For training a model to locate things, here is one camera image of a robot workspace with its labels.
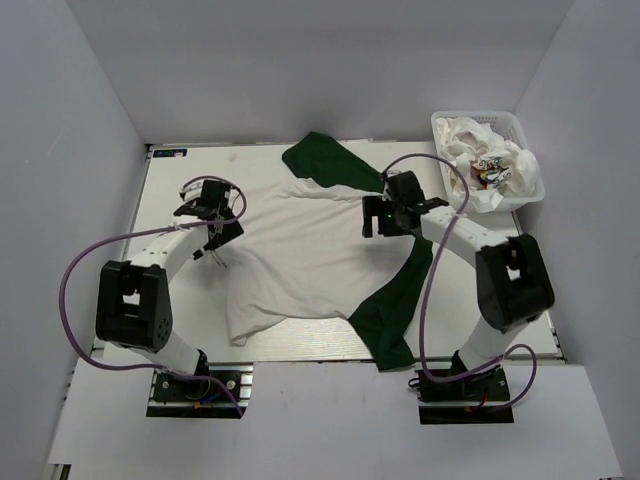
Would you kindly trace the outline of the white green-sleeved t-shirt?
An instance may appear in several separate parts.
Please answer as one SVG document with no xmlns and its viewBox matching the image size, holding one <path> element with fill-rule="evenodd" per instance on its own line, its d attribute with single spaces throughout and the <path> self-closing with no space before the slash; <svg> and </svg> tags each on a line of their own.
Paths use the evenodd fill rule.
<svg viewBox="0 0 640 480">
<path fill-rule="evenodd" d="M 311 132 L 285 150 L 290 178 L 247 190 L 243 234 L 220 248 L 232 345 L 287 318 L 342 318 L 381 371 L 410 367 L 404 335 L 420 303 L 433 245 L 365 238 L 362 200 L 381 174 L 332 137 Z"/>
</svg>

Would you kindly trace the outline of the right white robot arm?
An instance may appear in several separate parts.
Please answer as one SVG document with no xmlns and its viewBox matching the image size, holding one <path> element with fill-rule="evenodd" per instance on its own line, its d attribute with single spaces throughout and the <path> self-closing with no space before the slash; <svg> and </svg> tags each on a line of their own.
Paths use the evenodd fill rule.
<svg viewBox="0 0 640 480">
<path fill-rule="evenodd" d="M 438 245 L 424 293 L 431 293 L 435 270 L 447 249 L 475 270 L 480 318 L 468 340 L 451 359 L 451 374 L 430 380 L 451 383 L 461 397 L 472 399 L 488 385 L 486 371 L 516 347 L 512 342 L 549 310 L 555 294 L 539 245 L 529 234 L 505 236 L 467 218 L 445 200 L 427 199 L 414 173 L 385 175 L 384 193 L 362 200 L 363 229 L 373 236 L 373 222 L 385 237 L 411 235 Z"/>
</svg>

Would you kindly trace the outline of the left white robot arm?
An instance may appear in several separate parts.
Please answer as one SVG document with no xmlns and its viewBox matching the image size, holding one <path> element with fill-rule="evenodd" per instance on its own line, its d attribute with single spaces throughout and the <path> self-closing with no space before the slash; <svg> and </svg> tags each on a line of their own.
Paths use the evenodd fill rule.
<svg viewBox="0 0 640 480">
<path fill-rule="evenodd" d="M 177 387 L 199 399 L 211 387 L 206 355 L 187 344 L 173 327 L 169 284 L 190 260 L 244 233 L 231 206 L 234 187 L 198 177 L 180 190 L 176 223 L 142 251 L 101 269 L 95 324 L 98 339 L 143 356 L 157 369 L 177 374 Z"/>
</svg>

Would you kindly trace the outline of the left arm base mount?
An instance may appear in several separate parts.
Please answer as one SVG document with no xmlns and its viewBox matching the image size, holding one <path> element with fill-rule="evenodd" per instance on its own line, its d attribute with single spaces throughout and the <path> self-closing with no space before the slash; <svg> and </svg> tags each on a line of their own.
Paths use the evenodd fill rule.
<svg viewBox="0 0 640 480">
<path fill-rule="evenodd" d="M 155 373 L 147 402 L 146 416 L 176 419 L 240 419 L 248 407 L 253 384 L 251 364 L 213 364 L 210 374 L 233 395 L 215 382 L 186 382 L 167 373 Z"/>
</svg>

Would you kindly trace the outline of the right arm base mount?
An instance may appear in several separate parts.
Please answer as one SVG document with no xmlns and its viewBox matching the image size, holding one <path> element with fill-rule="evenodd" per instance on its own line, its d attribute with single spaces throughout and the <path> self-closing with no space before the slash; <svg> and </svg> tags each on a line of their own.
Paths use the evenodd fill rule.
<svg viewBox="0 0 640 480">
<path fill-rule="evenodd" d="M 455 382 L 437 383 L 416 370 L 408 387 L 417 394 L 421 425 L 512 424 L 507 378 L 498 366 Z"/>
</svg>

